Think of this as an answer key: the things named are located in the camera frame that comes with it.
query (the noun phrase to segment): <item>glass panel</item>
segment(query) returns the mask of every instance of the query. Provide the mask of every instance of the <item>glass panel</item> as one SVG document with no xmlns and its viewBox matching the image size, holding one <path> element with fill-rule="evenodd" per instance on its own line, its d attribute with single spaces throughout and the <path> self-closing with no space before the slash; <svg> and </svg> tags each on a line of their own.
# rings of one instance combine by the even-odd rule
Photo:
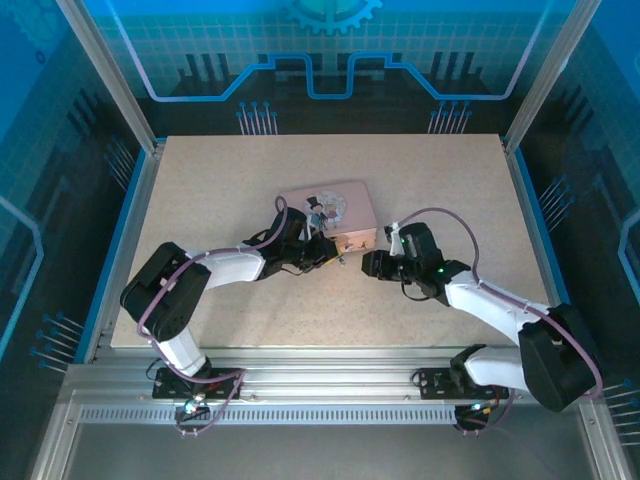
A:
<svg viewBox="0 0 640 480">
<path fill-rule="evenodd" d="M 638 18 L 638 2 L 602 2 L 522 143 L 568 294 L 592 329 L 612 385 L 640 380 Z M 633 404 L 615 412 L 632 415 L 620 418 L 630 423 L 621 433 L 637 431 Z M 639 450 L 629 447 L 637 462 Z"/>
<path fill-rule="evenodd" d="M 504 133 L 573 4 L 87 2 L 160 136 Z"/>
<path fill-rule="evenodd" d="M 17 479 L 77 347 L 139 148 L 55 2 L 2 5 L 0 476 Z"/>
</svg>

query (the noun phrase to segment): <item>cartoon sticker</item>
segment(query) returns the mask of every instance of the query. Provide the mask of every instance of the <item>cartoon sticker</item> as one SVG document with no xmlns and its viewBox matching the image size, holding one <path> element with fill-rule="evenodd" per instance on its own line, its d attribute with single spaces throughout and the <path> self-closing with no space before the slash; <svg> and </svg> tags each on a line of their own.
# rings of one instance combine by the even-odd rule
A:
<svg viewBox="0 0 640 480">
<path fill-rule="evenodd" d="M 326 231 L 338 227 L 347 211 L 347 202 L 337 192 L 322 190 L 307 197 L 304 210 L 313 228 Z"/>
</svg>

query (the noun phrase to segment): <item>table surface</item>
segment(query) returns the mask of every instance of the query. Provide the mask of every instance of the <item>table surface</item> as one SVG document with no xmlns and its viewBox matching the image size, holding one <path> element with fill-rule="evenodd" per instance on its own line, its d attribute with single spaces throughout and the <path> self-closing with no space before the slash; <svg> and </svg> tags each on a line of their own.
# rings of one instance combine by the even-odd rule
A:
<svg viewBox="0 0 640 480">
<path fill-rule="evenodd" d="M 271 225 L 279 192 L 352 180 L 366 182 L 379 227 L 425 206 L 455 211 L 478 238 L 482 277 L 548 301 L 496 135 L 170 137 L 130 277 L 165 241 L 195 250 L 234 246 Z M 454 220 L 438 213 L 419 220 L 445 258 L 471 263 L 471 242 Z M 388 248 L 381 231 L 377 242 Z M 190 328 L 203 347 L 509 344 L 466 313 L 411 302 L 398 284 L 366 277 L 361 258 L 351 253 L 346 266 L 208 291 Z M 112 345 L 144 344 L 121 309 Z"/>
</svg>

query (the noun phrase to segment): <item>gear graphic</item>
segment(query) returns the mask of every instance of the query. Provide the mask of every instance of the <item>gear graphic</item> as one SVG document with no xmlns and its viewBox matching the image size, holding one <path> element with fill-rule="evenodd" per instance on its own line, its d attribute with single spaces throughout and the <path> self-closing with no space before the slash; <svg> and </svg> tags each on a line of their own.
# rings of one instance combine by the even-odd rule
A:
<svg viewBox="0 0 640 480">
<path fill-rule="evenodd" d="M 300 28 L 310 27 L 316 35 L 322 31 L 344 35 L 349 27 L 360 28 L 361 20 L 371 20 L 372 10 L 380 7 L 381 0 L 288 0 L 285 5 L 289 20 Z"/>
<path fill-rule="evenodd" d="M 29 42 L 48 50 L 60 27 L 54 0 L 0 0 L 0 14 L 9 13 Z"/>
</svg>

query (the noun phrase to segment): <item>enclosure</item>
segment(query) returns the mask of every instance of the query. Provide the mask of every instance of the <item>enclosure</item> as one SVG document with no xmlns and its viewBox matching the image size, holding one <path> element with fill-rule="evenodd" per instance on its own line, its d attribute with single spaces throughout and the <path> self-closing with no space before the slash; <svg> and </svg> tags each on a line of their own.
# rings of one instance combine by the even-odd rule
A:
<svg viewBox="0 0 640 480">
<path fill-rule="evenodd" d="M 3 478 L 637 476 L 640 4 L 9 0 L 0 14 Z M 379 228 L 451 208 L 486 278 L 575 305 L 606 398 L 555 414 L 518 395 L 506 433 L 462 438 L 456 402 L 421 400 L 411 373 L 513 345 L 366 282 L 350 253 L 203 297 L 198 345 L 247 375 L 219 427 L 180 438 L 184 401 L 151 398 L 127 281 L 163 241 L 236 245 L 279 193 L 356 179 Z M 459 227 L 425 221 L 471 261 Z"/>
</svg>

